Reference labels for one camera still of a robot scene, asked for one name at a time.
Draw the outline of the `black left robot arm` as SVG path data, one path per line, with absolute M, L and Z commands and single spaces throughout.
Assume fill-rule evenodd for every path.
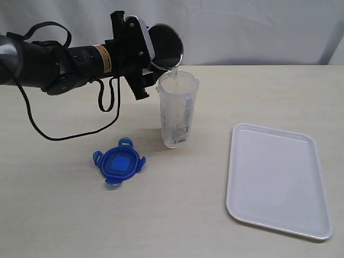
M 71 47 L 71 33 L 64 44 L 55 40 L 28 39 L 36 30 L 60 26 L 47 21 L 34 25 L 25 35 L 1 36 L 1 84 L 40 88 L 60 95 L 88 82 L 124 77 L 137 100 L 147 98 L 143 70 L 154 59 L 153 43 L 145 22 L 123 11 L 111 15 L 113 39 L 100 45 Z

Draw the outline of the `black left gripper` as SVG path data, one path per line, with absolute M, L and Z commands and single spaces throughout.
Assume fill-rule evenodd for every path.
M 110 18 L 113 38 L 105 45 L 111 57 L 111 73 L 125 78 L 137 100 L 147 98 L 143 70 L 155 57 L 148 27 L 141 18 L 125 16 L 124 11 L 111 13 Z

